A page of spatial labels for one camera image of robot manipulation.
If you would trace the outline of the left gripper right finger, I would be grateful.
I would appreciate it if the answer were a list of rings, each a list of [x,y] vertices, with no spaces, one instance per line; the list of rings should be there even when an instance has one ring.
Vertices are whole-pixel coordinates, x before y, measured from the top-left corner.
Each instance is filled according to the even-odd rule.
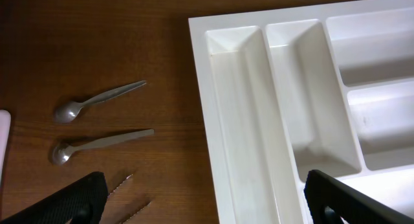
[[[320,170],[308,172],[305,199],[314,224],[413,224],[410,218]]]

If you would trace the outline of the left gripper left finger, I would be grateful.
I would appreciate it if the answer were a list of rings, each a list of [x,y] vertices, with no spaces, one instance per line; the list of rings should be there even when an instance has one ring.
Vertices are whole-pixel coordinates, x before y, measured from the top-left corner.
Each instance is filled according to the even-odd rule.
[[[3,224],[98,224],[108,198],[105,175],[92,172],[34,205],[4,219]]]

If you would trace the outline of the white plastic cutlery tray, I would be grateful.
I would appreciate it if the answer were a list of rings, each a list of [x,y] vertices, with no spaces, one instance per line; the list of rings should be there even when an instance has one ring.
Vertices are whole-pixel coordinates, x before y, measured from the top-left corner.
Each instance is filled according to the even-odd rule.
[[[413,0],[189,26],[221,223],[310,223],[310,170],[413,215]]]

